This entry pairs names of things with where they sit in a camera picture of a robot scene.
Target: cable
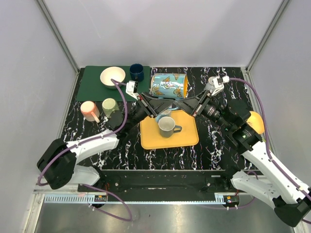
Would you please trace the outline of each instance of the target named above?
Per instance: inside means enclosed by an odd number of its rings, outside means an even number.
[[[84,140],[84,141],[78,143],[77,145],[75,144],[75,145],[73,145],[73,146],[71,146],[71,147],[68,147],[68,148],[64,149],[64,150],[61,151],[60,153],[58,153],[53,159],[51,159],[51,161],[45,166],[45,168],[44,168],[44,169],[42,170],[42,172],[40,173],[40,175],[39,175],[39,177],[38,177],[38,181],[37,181],[37,184],[38,184],[39,186],[48,185],[48,183],[41,183],[42,177],[44,176],[44,174],[46,173],[46,171],[51,167],[51,165],[52,165],[60,156],[62,156],[64,153],[66,153],[67,151],[69,151],[69,150],[71,150],[71,149],[73,149],[73,148],[75,148],[75,147],[77,147],[77,146],[81,146],[81,145],[83,145],[84,143],[87,143],[87,142],[90,142],[90,141],[93,141],[93,140],[97,140],[97,139],[101,139],[101,138],[104,138],[104,137],[108,137],[108,136],[110,136],[110,135],[113,135],[113,134],[119,132],[119,131],[124,127],[124,125],[125,125],[125,123],[126,123],[126,120],[127,120],[127,113],[128,113],[128,112],[127,112],[127,105],[126,105],[125,96],[124,96],[124,94],[122,93],[120,87],[119,87],[117,84],[121,84],[121,85],[126,85],[126,84],[117,82],[117,81],[115,81],[115,80],[113,80],[113,79],[111,79],[111,81],[112,81],[113,84],[116,86],[117,90],[119,91],[119,93],[120,93],[120,95],[121,95],[121,97],[122,97],[122,100],[123,100],[123,104],[124,104],[124,112],[125,112],[124,115],[125,115],[125,116],[124,116],[124,120],[123,120],[123,123],[121,124],[121,126],[120,126],[118,129],[116,129],[115,131],[111,132],[111,133],[107,133],[107,134],[105,134],[105,135],[103,135],[103,136],[97,136],[97,137],[93,137],[93,138],[86,139],[86,140]],[[130,218],[129,218],[129,219],[126,219],[126,218],[118,217],[118,216],[115,216],[115,215],[113,215],[113,214],[111,214],[111,213],[108,213],[108,212],[106,212],[106,211],[104,211],[104,210],[100,210],[100,209],[98,209],[98,208],[95,208],[97,211],[102,212],[102,213],[104,213],[104,214],[107,214],[107,215],[109,215],[109,216],[111,216],[111,217],[117,218],[117,219],[122,220],[122,221],[132,221],[132,213],[131,213],[130,209],[129,209],[128,206],[125,204],[125,202],[124,202],[121,198],[119,198],[117,195],[115,195],[114,193],[111,193],[111,192],[109,192],[109,191],[105,191],[105,190],[102,190],[102,189],[99,189],[99,188],[95,188],[95,187],[93,187],[93,186],[91,186],[91,185],[88,185],[88,184],[82,184],[82,185],[84,185],[84,186],[86,186],[86,187],[88,187],[88,188],[92,188],[92,189],[94,189],[94,190],[98,190],[98,191],[101,191],[101,192],[105,192],[105,193],[107,193],[107,194],[110,194],[110,195],[114,196],[116,199],[118,199],[119,201],[121,201],[122,204],[125,206],[127,212],[128,212],[129,215],[130,215]]]
[[[175,111],[175,110],[178,110],[179,107],[174,107],[174,108],[167,108],[166,110],[170,110],[170,111]]]
[[[121,82],[118,82],[116,80],[113,80],[114,82],[116,82],[117,84],[121,85],[121,86],[126,86],[126,83],[121,83]]]
[[[104,193],[106,193],[106,194],[109,194],[109,195],[114,196],[116,199],[118,199],[118,200],[125,206],[125,208],[126,208],[128,214],[129,214],[130,218],[127,219],[127,218],[119,217],[119,216],[113,215],[113,214],[111,214],[111,213],[108,213],[108,212],[106,212],[106,211],[104,211],[104,210],[101,210],[101,209],[99,209],[99,208],[94,208],[95,210],[97,210],[97,211],[99,211],[99,212],[102,212],[102,213],[104,213],[104,214],[107,214],[107,215],[109,215],[109,216],[111,216],[111,217],[114,217],[114,218],[116,218],[116,219],[118,219],[118,220],[121,220],[121,221],[126,221],[126,222],[131,222],[131,221],[133,221],[133,216],[132,216],[132,212],[131,212],[130,208],[128,208],[127,204],[125,204],[125,202],[124,202],[121,198],[119,198],[116,194],[114,194],[114,193],[112,193],[112,192],[109,192],[109,191],[107,191],[107,190],[103,190],[103,189],[100,189],[100,188],[95,188],[95,187],[93,187],[93,186],[91,186],[91,185],[88,185],[88,184],[83,184],[83,186],[85,186],[85,187],[87,187],[87,188],[91,188],[91,189],[97,190],[97,191],[100,191],[100,192],[104,192]]]
[[[305,223],[307,223],[307,224],[311,224],[311,222],[308,221],[308,220],[303,219],[302,221],[305,222]]]
[[[256,179],[258,180],[258,176],[257,176],[256,172],[248,171],[247,174],[249,174],[249,173],[253,173],[256,176]],[[220,207],[220,208],[219,207],[210,207],[210,206],[203,206],[203,207],[207,208],[207,209],[211,209],[211,210],[237,210],[237,209],[244,209],[244,208],[250,206],[254,202],[255,199],[256,198],[253,198],[249,203],[247,203],[245,205],[242,205],[242,206],[238,206],[237,208],[236,207],[229,207],[228,209],[226,209],[226,208],[222,208],[222,207]]]
[[[244,83],[246,85],[248,85],[252,91],[254,92],[258,103],[260,105],[260,109],[261,109],[261,114],[262,114],[262,120],[263,120],[263,126],[264,126],[264,130],[265,130],[265,138],[266,138],[266,151],[267,151],[267,155],[269,157],[269,159],[271,160],[271,162],[278,168],[278,170],[298,189],[300,190],[300,186],[281,168],[281,166],[279,164],[277,164],[277,162],[272,158],[272,155],[270,153],[270,149],[269,149],[269,135],[268,135],[268,128],[267,128],[267,123],[266,123],[266,117],[264,114],[264,109],[263,109],[263,105],[262,102],[260,100],[260,97],[256,91],[256,89],[247,81],[243,80],[243,79],[238,79],[238,78],[230,78],[231,81],[238,81],[241,83]],[[311,201],[311,196],[305,191],[305,190],[300,190],[310,201]]]

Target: green mat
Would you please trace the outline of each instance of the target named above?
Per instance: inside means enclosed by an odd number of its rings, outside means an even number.
[[[101,80],[100,75],[104,69],[108,67],[96,67],[96,66],[86,66],[81,84],[79,87],[78,95],[76,101],[104,101],[106,98],[113,98],[115,101],[122,101],[121,95],[117,89],[106,88]],[[125,80],[128,82],[131,80],[130,67],[120,67],[125,71]],[[144,67],[145,78],[143,81],[138,83],[138,93],[149,92],[150,88],[150,67]],[[121,86],[121,90],[125,96],[126,101],[133,102],[136,101],[133,97],[126,94],[125,86]]]

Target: gray mug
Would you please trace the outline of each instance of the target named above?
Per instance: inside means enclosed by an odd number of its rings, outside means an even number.
[[[162,117],[170,117],[171,113],[171,110],[164,110],[162,113],[156,116],[155,121],[158,123]]]
[[[170,137],[173,133],[179,133],[183,129],[181,126],[176,125],[174,119],[169,116],[162,117],[159,120],[158,125],[162,137]]]

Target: cup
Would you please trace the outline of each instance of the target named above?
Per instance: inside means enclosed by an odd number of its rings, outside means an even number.
[[[113,111],[119,110],[119,106],[113,98],[105,99],[102,102],[102,108],[107,117],[110,117]]]
[[[158,98],[184,99],[187,88],[186,74],[155,74],[151,79],[151,93]]]
[[[171,111],[175,111],[175,110],[178,110],[178,109],[179,109],[178,106],[173,108],[173,105],[171,105],[170,107],[167,108],[167,110],[171,110]]]
[[[96,104],[92,101],[85,101],[81,104],[80,107],[81,113],[86,118],[87,121],[96,121],[99,123],[99,110],[96,107]]]
[[[183,129],[181,126],[176,125],[174,119],[169,116],[162,117],[159,120],[158,125],[160,128],[160,135],[162,137],[170,137],[174,133],[181,132],[181,130]]]
[[[141,64],[130,66],[130,74],[133,81],[141,82],[144,80],[144,67]]]
[[[164,110],[162,113],[160,113],[159,115],[157,115],[155,117],[155,121],[158,123],[159,120],[162,118],[162,117],[170,117],[171,116],[171,111],[170,110]]]

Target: yellow object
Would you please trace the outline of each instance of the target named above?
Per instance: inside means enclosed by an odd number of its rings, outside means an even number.
[[[195,119],[182,110],[172,111],[171,118],[176,125],[183,127],[180,133],[174,133],[169,138],[160,135],[160,129],[155,119],[146,117],[140,122],[141,146],[146,150],[193,146],[199,142]]]
[[[251,116],[247,119],[246,123],[252,127],[258,134],[264,133],[264,125],[261,115],[256,112],[249,111]]]

